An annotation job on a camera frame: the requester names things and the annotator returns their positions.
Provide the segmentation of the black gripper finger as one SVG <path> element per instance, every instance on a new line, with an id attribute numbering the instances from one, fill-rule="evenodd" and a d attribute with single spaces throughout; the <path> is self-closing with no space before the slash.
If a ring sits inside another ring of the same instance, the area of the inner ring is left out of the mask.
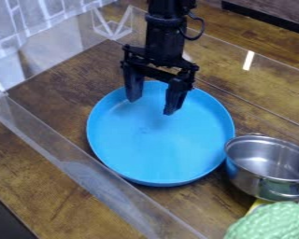
<path id="1" fill-rule="evenodd" d="M 194 84 L 191 82 L 186 82 L 180 78 L 171 79 L 166 90 L 164 115 L 171 116 L 178 110 L 180 110 L 187 93 L 192 88 Z"/>
<path id="2" fill-rule="evenodd" d="M 123 66 L 126 97 L 130 102 L 136 102 L 142 98 L 144 75 L 134 66 Z"/>

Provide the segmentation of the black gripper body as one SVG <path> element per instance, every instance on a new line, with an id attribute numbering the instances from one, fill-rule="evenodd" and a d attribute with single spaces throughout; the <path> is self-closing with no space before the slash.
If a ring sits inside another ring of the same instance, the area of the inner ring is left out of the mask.
<path id="1" fill-rule="evenodd" d="M 126 84 L 142 84 L 146 77 L 170 83 L 174 79 L 192 84 L 199 69 L 182 54 L 184 40 L 198 40 L 199 35 L 187 36 L 187 18 L 146 14 L 144 47 L 123 46 L 122 69 Z"/>

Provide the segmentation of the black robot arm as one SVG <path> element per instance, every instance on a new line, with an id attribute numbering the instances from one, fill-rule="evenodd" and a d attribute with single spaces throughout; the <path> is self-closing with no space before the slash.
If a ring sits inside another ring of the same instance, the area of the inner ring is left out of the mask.
<path id="1" fill-rule="evenodd" d="M 187 92 L 194 88 L 199 66 L 183 58 L 184 40 L 198 40 L 187 36 L 187 18 L 205 23 L 191 10 L 197 0 L 148 0 L 146 44 L 143 48 L 123 46 L 122 70 L 126 96 L 130 102 L 142 98 L 144 78 L 155 78 L 168 84 L 166 90 L 164 115 L 172 115 L 180 108 Z"/>

